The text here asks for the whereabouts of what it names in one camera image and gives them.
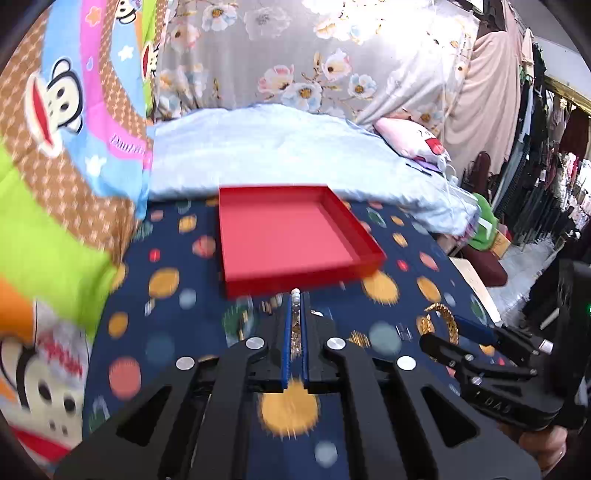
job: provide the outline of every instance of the white tile floor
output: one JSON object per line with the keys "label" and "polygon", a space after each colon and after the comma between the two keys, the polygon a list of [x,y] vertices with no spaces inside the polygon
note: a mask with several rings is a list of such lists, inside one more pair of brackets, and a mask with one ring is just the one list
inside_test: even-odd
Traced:
{"label": "white tile floor", "polygon": [[487,290],[505,323],[515,325],[520,320],[521,309],[527,301],[530,288],[553,248],[550,241],[528,244],[523,248],[511,245],[501,259],[501,265],[509,277],[507,284]]}

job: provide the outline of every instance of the black device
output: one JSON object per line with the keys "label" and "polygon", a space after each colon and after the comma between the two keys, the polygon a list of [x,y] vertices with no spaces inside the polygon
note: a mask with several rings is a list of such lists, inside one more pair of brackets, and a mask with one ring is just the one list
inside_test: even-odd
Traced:
{"label": "black device", "polygon": [[[589,361],[591,270],[561,268],[560,335],[552,355],[541,339],[511,327],[492,330],[514,365],[480,362],[432,333],[422,350],[453,367],[458,397],[419,362],[371,358],[338,337],[335,324],[291,297],[261,316],[256,336],[203,362],[180,358],[67,455],[56,480],[234,480],[245,477],[252,402],[281,392],[290,362],[292,313],[301,328],[303,381],[310,393],[340,395],[352,479],[533,480],[535,460],[496,420],[525,430],[581,427],[574,396]],[[459,322],[460,333],[479,335]]]}

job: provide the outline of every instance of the finger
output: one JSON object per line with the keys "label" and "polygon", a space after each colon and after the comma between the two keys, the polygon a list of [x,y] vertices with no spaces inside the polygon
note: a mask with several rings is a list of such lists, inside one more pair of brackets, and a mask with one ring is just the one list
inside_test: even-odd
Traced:
{"label": "finger", "polygon": [[519,446],[532,455],[554,453],[566,443],[568,432],[564,427],[553,427],[541,432],[527,432],[519,439]]}
{"label": "finger", "polygon": [[552,453],[543,453],[538,457],[538,465],[542,471],[552,470],[560,459],[566,454],[566,444]]}
{"label": "finger", "polygon": [[505,435],[507,435],[511,440],[515,443],[519,442],[519,437],[521,437],[521,433],[523,430],[520,430],[513,425],[508,425],[506,423],[499,423],[499,430],[502,431]]}

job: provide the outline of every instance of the pink pillow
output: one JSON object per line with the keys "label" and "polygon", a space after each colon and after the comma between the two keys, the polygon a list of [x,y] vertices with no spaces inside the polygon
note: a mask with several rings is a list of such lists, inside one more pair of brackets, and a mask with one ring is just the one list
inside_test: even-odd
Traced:
{"label": "pink pillow", "polygon": [[422,125],[410,120],[383,117],[374,123],[374,127],[398,155],[437,166],[441,159],[447,163],[450,161],[441,142]]}

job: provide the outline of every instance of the red cushion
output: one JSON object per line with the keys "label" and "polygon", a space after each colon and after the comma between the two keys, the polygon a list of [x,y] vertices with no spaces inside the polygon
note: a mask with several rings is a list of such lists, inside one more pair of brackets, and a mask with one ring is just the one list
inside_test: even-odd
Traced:
{"label": "red cushion", "polygon": [[468,260],[485,287],[502,287],[507,283],[507,272],[497,257],[490,250],[479,251],[466,245],[462,248],[462,254]]}

